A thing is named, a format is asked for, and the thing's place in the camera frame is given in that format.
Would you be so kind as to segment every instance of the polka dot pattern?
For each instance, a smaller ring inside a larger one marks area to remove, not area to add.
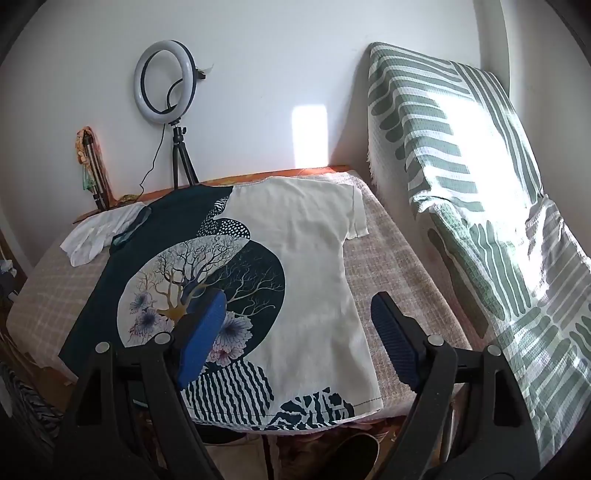
[[[213,204],[213,208],[209,211],[197,232],[198,237],[206,235],[232,235],[240,238],[251,237],[250,231],[248,231],[248,228],[242,222],[231,218],[214,219],[215,216],[224,211],[229,198],[230,196],[228,195]]]

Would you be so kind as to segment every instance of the green striped blanket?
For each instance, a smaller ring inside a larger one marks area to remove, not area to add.
[[[471,344],[503,349],[546,463],[589,402],[591,261],[507,95],[488,72],[375,43],[368,118],[378,190],[404,178],[419,257]]]

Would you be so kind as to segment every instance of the beige bedspread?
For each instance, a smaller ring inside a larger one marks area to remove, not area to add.
[[[367,336],[384,409],[376,417],[405,414],[414,394],[400,383],[371,321],[370,303],[387,291],[401,311],[418,320],[427,333],[441,334],[451,345],[469,348],[449,306],[417,259],[384,207],[355,172],[329,173],[307,178],[359,187],[369,235],[345,241],[345,273]],[[92,293],[109,258],[108,250],[90,264],[73,268],[59,245],[49,248],[28,279],[7,320],[13,340],[40,367],[52,367],[75,376],[58,354],[70,329]]]

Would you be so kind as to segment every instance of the black cable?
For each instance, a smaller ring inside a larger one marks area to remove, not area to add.
[[[168,89],[168,93],[166,94],[166,106],[170,108],[170,94],[173,92],[173,89],[183,81],[183,79],[178,79],[176,82],[172,84],[172,86]]]
[[[183,79],[177,80],[168,89],[168,93],[166,94],[166,105],[168,106],[168,108],[170,108],[170,94],[173,92],[173,89],[182,81],[183,81]],[[154,159],[152,160],[152,168],[146,172],[146,175],[144,175],[144,179],[139,184],[140,188],[142,189],[142,193],[140,193],[139,196],[135,199],[136,202],[139,200],[139,197],[141,197],[144,194],[144,192],[145,192],[144,182],[146,181],[146,178],[148,177],[148,175],[153,171],[153,169],[156,166],[156,157],[158,157],[158,152],[160,151],[160,147],[162,147],[162,141],[164,140],[164,129],[165,128],[166,128],[166,124],[164,124],[162,126],[162,137],[160,137],[160,144],[158,145],[158,149],[156,150],[156,155],[154,155]]]
[[[156,155],[154,155],[154,159],[152,160],[152,168],[146,172],[146,175],[144,175],[144,178],[142,179],[142,181],[139,184],[139,186],[142,189],[142,193],[140,193],[139,196],[135,199],[136,202],[139,200],[139,197],[141,197],[144,194],[144,182],[146,181],[146,178],[148,177],[150,172],[152,172],[152,170],[156,166],[156,157],[158,157],[158,152],[160,151],[160,147],[162,147],[162,141],[164,140],[164,129],[165,128],[166,128],[166,124],[162,125],[162,137],[160,137],[160,144],[158,145],[158,149],[156,150]]]

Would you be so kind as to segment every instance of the tripod legs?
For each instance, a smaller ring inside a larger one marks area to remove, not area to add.
[[[191,163],[191,159],[189,158],[189,153],[187,152],[187,147],[183,141],[183,133],[184,131],[181,130],[180,127],[174,127],[173,130],[173,180],[174,180],[174,189],[178,189],[178,161],[180,159],[181,163],[183,164],[183,168],[185,171],[185,175],[187,176],[187,181],[189,185],[196,185],[199,183],[199,179],[197,178],[197,174],[193,168],[193,164]]]

